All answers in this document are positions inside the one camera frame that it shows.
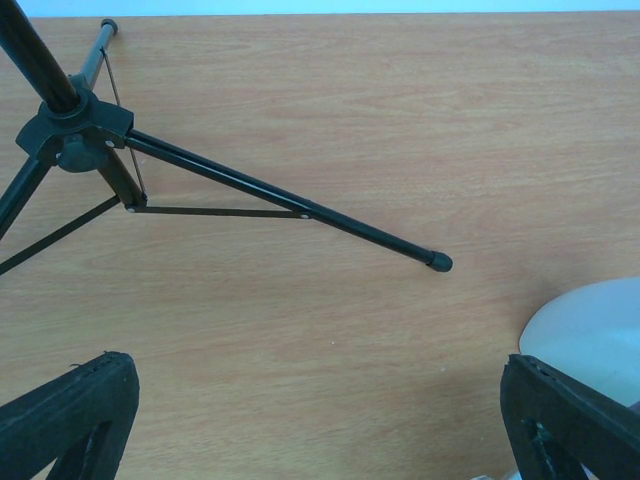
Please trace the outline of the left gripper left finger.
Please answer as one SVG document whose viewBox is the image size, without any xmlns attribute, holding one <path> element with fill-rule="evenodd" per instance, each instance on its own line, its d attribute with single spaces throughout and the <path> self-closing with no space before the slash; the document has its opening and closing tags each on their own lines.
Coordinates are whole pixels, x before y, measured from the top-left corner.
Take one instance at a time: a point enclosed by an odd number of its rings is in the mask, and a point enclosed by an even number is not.
<svg viewBox="0 0 640 480">
<path fill-rule="evenodd" d="M 105 352 L 1 407 L 1 477 L 113 479 L 139 406 L 133 358 Z"/>
</svg>

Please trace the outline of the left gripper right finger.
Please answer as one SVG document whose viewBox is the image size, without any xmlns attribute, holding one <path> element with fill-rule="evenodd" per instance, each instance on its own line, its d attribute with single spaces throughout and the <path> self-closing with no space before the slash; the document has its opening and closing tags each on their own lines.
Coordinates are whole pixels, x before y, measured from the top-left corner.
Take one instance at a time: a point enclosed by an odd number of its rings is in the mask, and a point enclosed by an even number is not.
<svg viewBox="0 0 640 480">
<path fill-rule="evenodd" d="M 639 414 L 533 356 L 509 356 L 500 408 L 523 479 L 639 477 Z"/>
</svg>

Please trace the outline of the white metronome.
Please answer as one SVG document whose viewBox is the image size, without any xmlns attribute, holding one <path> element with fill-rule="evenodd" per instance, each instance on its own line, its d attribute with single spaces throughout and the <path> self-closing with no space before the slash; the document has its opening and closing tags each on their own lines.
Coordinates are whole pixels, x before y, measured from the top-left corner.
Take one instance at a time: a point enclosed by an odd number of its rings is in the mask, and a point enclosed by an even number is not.
<svg viewBox="0 0 640 480">
<path fill-rule="evenodd" d="M 639 414 L 639 280 L 603 281 L 562 294 L 523 330 L 533 356 Z M 516 467 L 509 479 L 523 479 Z"/>
</svg>

